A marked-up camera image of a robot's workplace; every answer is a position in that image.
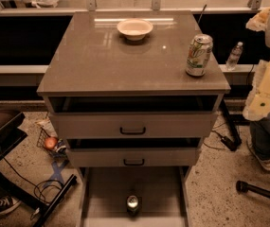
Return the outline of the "dark green can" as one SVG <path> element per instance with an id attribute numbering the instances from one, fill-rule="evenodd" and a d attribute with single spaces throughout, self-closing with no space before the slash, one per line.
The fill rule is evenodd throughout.
<path id="1" fill-rule="evenodd" d="M 140 208 L 139 197 L 136 195 L 128 196 L 126 200 L 126 207 L 128 214 L 135 216 Z"/>

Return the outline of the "grey drawer cabinet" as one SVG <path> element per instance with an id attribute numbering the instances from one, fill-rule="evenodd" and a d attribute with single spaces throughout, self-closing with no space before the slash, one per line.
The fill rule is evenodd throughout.
<path id="1" fill-rule="evenodd" d="M 216 96 L 214 109 L 229 86 L 216 61 L 194 78 L 186 57 L 199 27 L 188 11 L 145 11 L 153 31 L 132 43 L 117 30 L 124 11 L 77 12 L 39 85 L 49 117 L 54 97 Z"/>

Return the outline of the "top grey drawer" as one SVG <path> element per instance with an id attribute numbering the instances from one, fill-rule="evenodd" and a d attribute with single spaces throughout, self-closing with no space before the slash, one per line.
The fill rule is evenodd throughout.
<path id="1" fill-rule="evenodd" d="M 51 122 L 66 139 L 207 136 L 216 96 L 54 97 Z"/>

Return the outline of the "middle grey drawer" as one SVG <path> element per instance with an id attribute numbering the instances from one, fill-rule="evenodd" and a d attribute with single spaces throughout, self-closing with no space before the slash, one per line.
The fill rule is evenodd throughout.
<path id="1" fill-rule="evenodd" d="M 68 141 L 74 167 L 193 166 L 200 138 L 78 139 Z"/>

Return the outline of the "bottom open grey drawer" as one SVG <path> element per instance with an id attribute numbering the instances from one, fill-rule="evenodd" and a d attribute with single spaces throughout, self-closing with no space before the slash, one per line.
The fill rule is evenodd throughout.
<path id="1" fill-rule="evenodd" d="M 181 166 L 94 167 L 83 177 L 77 227 L 190 227 Z M 139 197 L 135 216 L 128 196 Z"/>

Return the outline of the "white green soda can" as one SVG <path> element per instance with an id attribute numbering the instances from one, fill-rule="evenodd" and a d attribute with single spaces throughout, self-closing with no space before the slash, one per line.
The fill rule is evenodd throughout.
<path id="1" fill-rule="evenodd" d="M 206 67 L 213 48 L 213 39 L 207 34 L 197 34 L 189 46 L 186 72 L 193 77 L 201 77 L 206 72 Z"/>

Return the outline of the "white bowl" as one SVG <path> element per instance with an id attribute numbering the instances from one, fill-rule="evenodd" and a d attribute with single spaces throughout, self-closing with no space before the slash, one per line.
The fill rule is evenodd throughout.
<path id="1" fill-rule="evenodd" d="M 130 41 L 140 41 L 153 31 L 153 24 L 143 19 L 126 19 L 117 24 L 117 30 Z"/>

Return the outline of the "red apple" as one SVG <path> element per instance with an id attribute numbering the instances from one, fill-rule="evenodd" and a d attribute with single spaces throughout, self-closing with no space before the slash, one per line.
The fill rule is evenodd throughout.
<path id="1" fill-rule="evenodd" d="M 58 143 L 58 139 L 55 137 L 47 137 L 44 142 L 44 147 L 48 150 L 53 150 Z"/>

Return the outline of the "blue tape cross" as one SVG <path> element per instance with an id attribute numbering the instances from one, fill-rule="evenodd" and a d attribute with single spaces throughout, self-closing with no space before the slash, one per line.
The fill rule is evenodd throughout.
<path id="1" fill-rule="evenodd" d="M 45 181 L 44 187 L 50 186 L 52 183 L 59 183 L 60 185 L 64 185 L 64 179 L 62 176 L 62 171 L 69 164 L 68 160 L 63 160 L 61 162 L 54 161 L 51 163 L 53 173 L 49 177 L 48 180 Z"/>

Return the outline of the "black stand leg right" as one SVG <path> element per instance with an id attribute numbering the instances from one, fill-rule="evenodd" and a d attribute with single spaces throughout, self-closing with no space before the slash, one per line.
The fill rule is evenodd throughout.
<path id="1" fill-rule="evenodd" d="M 229 139 L 228 137 L 223 136 L 222 141 L 227 146 L 228 149 L 230 149 L 231 151 L 236 151 L 238 146 L 242 143 L 242 139 L 236 129 L 234 121 L 232 120 L 229 110 L 226 107 L 225 102 L 223 100 L 220 103 L 220 108 L 225 118 L 225 122 L 228 125 L 230 134 L 233 137 L 233 139 Z"/>

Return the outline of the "black stand leg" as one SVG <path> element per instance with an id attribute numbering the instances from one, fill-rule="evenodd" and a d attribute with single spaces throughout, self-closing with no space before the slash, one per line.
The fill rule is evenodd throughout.
<path id="1" fill-rule="evenodd" d="M 55 210 L 57 205 L 63 200 L 65 194 L 70 189 L 71 186 L 77 183 L 77 177 L 72 174 L 66 183 L 63 185 L 63 188 L 59 191 L 59 193 L 55 196 L 52 202 L 47 206 L 44 212 L 39 216 L 38 220 L 34 223 L 33 227 L 43 227 L 48 217 Z"/>
<path id="2" fill-rule="evenodd" d="M 220 108 L 225 118 L 225 122 L 228 125 L 230 134 L 233 137 L 233 139 L 229 139 L 228 137 L 223 136 L 222 141 L 227 146 L 228 149 L 230 149 L 231 151 L 236 151 L 238 146 L 242 143 L 242 139 L 236 129 L 234 121 L 232 120 L 229 110 L 226 107 L 225 102 L 223 100 L 220 103 Z"/>

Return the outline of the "clear water bottle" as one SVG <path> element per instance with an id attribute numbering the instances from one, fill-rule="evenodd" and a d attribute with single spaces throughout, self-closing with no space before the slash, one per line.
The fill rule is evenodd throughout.
<path id="1" fill-rule="evenodd" d="M 229 57 L 226 61 L 226 69 L 228 71 L 233 71 L 238 64 L 241 54 L 243 53 L 243 43 L 237 42 L 237 44 L 232 48 Z"/>

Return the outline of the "black pole right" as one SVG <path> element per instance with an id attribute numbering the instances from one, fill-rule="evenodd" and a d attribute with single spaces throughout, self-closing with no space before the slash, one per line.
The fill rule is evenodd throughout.
<path id="1" fill-rule="evenodd" d="M 254 192 L 256 194 L 259 194 L 261 196 L 264 196 L 265 198 L 270 199 L 270 191 L 257 187 L 255 185 L 252 185 L 250 183 L 247 182 L 243 182 L 243 181 L 237 181 L 236 182 L 236 190 L 238 192 L 242 192 L 242 193 L 247 193 L 248 191 Z"/>

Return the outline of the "black stand leg left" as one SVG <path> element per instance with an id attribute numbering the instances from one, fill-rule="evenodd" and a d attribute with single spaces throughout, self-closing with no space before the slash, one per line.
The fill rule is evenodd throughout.
<path id="1" fill-rule="evenodd" d="M 63 200 L 65 194 L 70 189 L 71 186 L 77 183 L 77 177 L 72 174 L 66 183 L 63 185 L 63 188 L 59 191 L 59 193 L 55 196 L 52 202 L 47 206 L 44 212 L 39 216 L 38 220 L 34 223 L 33 227 L 43 227 L 48 217 L 55 210 L 57 205 Z"/>

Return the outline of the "black white sneaker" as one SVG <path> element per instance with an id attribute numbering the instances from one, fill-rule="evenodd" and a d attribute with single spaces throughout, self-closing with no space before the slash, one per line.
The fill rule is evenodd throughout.
<path id="1" fill-rule="evenodd" d="M 0 216 L 9 214 L 10 212 L 14 211 L 19 205 L 20 201 L 11 197 L 6 196 L 0 198 Z"/>

